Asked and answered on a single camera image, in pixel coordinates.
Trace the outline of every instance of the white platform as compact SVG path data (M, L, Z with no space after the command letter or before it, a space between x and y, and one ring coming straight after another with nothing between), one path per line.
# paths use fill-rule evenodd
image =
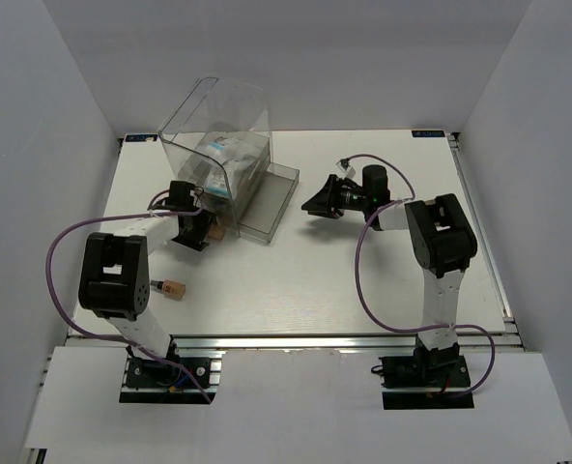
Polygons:
M119 404L126 353L55 350L26 442L54 463L543 463L572 439L538 354L501 354L475 408L384 411L373 355L229 352L214 404ZM487 354L467 355L473 377Z
M276 132L275 162L300 169L300 184L272 243L229 234L202 253L170 243L150 258L151 278L183 282L181 302L153 294L150 305L172 334L371 334L381 330L360 308L354 256L362 214L338 221L310 217L300 205L316 193L335 163L371 153L395 163L415 186L417 197L453 192L468 209L447 140L412 138L409 130ZM361 168L373 160L357 159ZM126 143L109 195L106 214L144 211L150 198L167 189L173 173L159 142ZM402 181L389 172L394 196L406 196ZM121 223L107 223L113 231ZM423 305L423 276L408 231L370 232L363 246L361 279L376 314L397 327L417 327ZM113 327L76 308L76 321L98 333ZM501 301L481 250L462 284L459 323L502 332Z

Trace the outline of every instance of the robotic arm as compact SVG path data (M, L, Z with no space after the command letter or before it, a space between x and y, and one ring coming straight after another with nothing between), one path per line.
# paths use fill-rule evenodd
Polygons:
M169 196L159 205L162 210L193 213L193 216L148 217L114 233L91 234L86 241L78 299L82 307L107 320L124 338L159 358L185 363L206 388L210 360L180 358L173 337L159 324L148 305L149 254L168 241L196 250L208 245L204 239L215 224L215 215L198 211L193 193L193 184L173 181ZM179 379L180 372L175 367L150 359L137 348L128 351L131 355L126 376L128 388L167 387ZM173 396L175 401L186 400L181 395ZM157 398L162 401L161 393L157 393ZM147 393L140 393L140 402L147 399Z
M369 165L362 186L348 177L330 175L323 188L301 208L312 216L338 219L342 210L362 211L367 220L391 201L386 169ZM377 231L409 230L415 259L423 271L424 303L421 326L447 328L418 333L412 361L412 386L430 385L463 361L455 332L460 283L477 253L477 241L454 194L430 201L398 203L382 210L371 227Z

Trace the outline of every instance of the small black sticker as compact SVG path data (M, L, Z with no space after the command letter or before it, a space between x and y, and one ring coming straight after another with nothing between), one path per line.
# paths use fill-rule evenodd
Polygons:
M414 138L444 137L443 130L411 130Z
M126 142L157 142L156 133L131 133L125 136Z

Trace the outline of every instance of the transparent plastic container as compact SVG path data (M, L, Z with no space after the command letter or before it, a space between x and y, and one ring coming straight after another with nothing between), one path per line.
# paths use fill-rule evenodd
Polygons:
M269 104L262 89L200 78L159 130L177 179L202 188L222 225L270 242L299 182L272 163Z

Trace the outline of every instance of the white enclosure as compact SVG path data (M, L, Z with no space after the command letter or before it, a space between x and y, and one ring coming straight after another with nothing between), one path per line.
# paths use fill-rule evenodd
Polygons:
M28 446L48 449L46 464L420 463L430 462L429 456L438 464L572 459L572 440L555 388L536 353L501 354L492 388L481 392L477 408L449 411L449 417L434 414L438 411L383 411L378 380L363 375L368 369L362 361L374 363L375 357L332 350L228 353L220 394L210 408L119 404L112 397L125 356L120 348L54 352L52 377L43 389L48 401L39 404L27 438ZM468 357L476 369L488 362L485 354ZM90 365L96 375L77 379L76 365ZM292 389L289 379L300 379L305 388ZM537 391L531 388L533 381ZM148 408L153 408L150 416ZM276 453L279 460L273 457Z
M204 73L265 89L277 131L459 131L529 5L44 2L119 136L155 131Z
M102 212L115 135L156 130L204 73L263 87L277 130L461 131L572 433L572 2L0 0L0 463L17 461L65 333L47 247ZM82 238L56 257L67 307Z

